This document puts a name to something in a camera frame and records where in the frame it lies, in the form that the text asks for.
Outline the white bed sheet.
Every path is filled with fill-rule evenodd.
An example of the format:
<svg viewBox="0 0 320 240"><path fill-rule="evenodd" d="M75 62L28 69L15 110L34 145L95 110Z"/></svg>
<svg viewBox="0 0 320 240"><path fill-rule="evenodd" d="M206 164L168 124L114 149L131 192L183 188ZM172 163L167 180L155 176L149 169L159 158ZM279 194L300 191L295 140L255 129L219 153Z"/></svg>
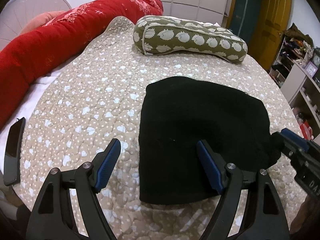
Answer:
<svg viewBox="0 0 320 240"><path fill-rule="evenodd" d="M22 102L14 111L8 122L1 130L1 144L7 140L9 128L21 117L25 117L27 120L30 118L33 110L35 109L39 99L48 86L60 75L61 69L56 68L49 74L38 78L29 88Z"/></svg>

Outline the yellow wooden door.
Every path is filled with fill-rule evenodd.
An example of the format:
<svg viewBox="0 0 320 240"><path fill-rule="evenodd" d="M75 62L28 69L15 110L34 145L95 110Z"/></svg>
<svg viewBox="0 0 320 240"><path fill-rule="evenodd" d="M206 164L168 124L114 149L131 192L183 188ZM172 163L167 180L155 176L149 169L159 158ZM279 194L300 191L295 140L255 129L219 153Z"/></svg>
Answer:
<svg viewBox="0 0 320 240"><path fill-rule="evenodd" d="M272 66L283 31L287 29L292 0L262 0L259 17L249 42L248 54L264 68Z"/></svg>

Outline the red blanket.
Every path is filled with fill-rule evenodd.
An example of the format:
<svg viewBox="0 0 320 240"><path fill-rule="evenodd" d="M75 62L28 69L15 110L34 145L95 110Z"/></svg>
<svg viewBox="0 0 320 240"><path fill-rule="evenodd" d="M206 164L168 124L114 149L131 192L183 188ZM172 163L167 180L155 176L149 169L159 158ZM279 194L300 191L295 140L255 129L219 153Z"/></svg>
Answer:
<svg viewBox="0 0 320 240"><path fill-rule="evenodd" d="M36 79L83 51L115 17L136 23L163 11L161 0L95 0L16 37L1 51L1 126Z"/></svg>

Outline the white shelf unit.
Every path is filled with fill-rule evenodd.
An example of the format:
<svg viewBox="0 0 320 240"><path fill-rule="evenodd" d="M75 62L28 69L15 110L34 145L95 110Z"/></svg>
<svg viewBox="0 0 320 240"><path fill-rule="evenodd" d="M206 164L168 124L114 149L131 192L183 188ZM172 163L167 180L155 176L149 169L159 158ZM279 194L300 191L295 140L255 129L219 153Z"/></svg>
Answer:
<svg viewBox="0 0 320 240"><path fill-rule="evenodd" d="M319 87L312 77L294 64L280 90L294 115L307 114L311 117L310 126L319 129Z"/></svg>

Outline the black smartphone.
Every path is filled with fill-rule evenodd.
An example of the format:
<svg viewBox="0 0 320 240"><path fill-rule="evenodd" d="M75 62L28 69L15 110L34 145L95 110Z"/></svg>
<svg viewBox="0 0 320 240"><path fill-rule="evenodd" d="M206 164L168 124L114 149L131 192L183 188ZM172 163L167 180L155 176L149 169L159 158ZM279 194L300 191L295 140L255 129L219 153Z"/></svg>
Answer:
<svg viewBox="0 0 320 240"><path fill-rule="evenodd" d="M10 127L4 156L3 180L5 186L20 182L20 154L25 117L17 119Z"/></svg>

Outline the black pants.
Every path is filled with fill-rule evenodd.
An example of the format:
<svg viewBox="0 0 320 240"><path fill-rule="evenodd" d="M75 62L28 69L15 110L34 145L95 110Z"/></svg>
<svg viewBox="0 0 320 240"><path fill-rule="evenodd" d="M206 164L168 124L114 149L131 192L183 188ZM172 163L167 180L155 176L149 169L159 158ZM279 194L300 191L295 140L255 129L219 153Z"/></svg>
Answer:
<svg viewBox="0 0 320 240"><path fill-rule="evenodd" d="M149 84L139 126L139 198L181 205L217 195L198 142L245 171L268 169L281 156L263 102L208 81L176 76Z"/></svg>

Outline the red cardboard box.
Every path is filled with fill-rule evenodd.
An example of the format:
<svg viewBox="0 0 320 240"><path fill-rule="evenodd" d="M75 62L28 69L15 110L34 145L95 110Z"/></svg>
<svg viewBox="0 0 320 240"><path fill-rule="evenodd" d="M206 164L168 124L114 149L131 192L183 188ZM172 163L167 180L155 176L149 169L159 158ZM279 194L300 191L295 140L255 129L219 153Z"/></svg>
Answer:
<svg viewBox="0 0 320 240"><path fill-rule="evenodd" d="M307 121L299 122L299 127L304 139L313 140L313 130Z"/></svg>

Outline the olive patterned pillow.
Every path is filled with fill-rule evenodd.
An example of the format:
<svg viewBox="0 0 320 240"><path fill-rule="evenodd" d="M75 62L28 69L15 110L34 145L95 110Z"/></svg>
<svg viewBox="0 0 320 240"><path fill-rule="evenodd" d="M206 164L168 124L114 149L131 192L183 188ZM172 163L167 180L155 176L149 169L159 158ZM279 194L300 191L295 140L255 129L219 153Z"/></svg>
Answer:
<svg viewBox="0 0 320 240"><path fill-rule="evenodd" d="M247 55L246 42L230 30L172 16L144 16L136 23L133 41L144 55L189 51L220 57L241 64Z"/></svg>

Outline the pink pillow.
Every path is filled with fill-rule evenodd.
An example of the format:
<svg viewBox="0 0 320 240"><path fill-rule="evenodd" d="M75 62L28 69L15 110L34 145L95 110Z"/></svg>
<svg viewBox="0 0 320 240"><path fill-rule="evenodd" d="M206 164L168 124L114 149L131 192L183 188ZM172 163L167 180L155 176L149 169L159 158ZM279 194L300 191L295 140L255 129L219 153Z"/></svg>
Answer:
<svg viewBox="0 0 320 240"><path fill-rule="evenodd" d="M64 11L50 11L50 12L44 12L44 13L41 13L41 14L35 16L21 30L20 35L28 33L38 27L41 27L41 26L47 24L49 21L51 21L55 17L61 15L62 13L64 13Z"/></svg>

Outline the beige dotted quilt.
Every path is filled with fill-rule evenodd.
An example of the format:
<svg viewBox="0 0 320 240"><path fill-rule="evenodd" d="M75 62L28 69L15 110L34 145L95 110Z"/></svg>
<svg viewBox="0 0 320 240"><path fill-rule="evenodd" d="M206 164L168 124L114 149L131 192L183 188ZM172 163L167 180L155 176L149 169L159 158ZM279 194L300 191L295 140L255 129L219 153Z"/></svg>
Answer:
<svg viewBox="0 0 320 240"><path fill-rule="evenodd" d="M77 168L117 138L120 159L98 195L115 235L199 239L217 198L175 207L139 200L138 134L147 85L171 76L219 83L261 100L271 132L288 128L300 133L300 128L280 89L252 57L234 65L205 54L144 56L134 45L133 28L127 18L115 18L46 89L24 130L21 182L14 190L32 209L52 168Z"/></svg>

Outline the round pink headboard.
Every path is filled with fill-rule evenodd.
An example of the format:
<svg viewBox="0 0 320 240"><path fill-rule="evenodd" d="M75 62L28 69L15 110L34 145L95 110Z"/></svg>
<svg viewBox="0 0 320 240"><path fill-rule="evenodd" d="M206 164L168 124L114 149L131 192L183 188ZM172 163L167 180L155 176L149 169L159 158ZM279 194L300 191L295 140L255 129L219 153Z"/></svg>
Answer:
<svg viewBox="0 0 320 240"><path fill-rule="evenodd" d="M1 12L1 49L15 39L29 21L49 11L67 11L66 0L12 0Z"/></svg>

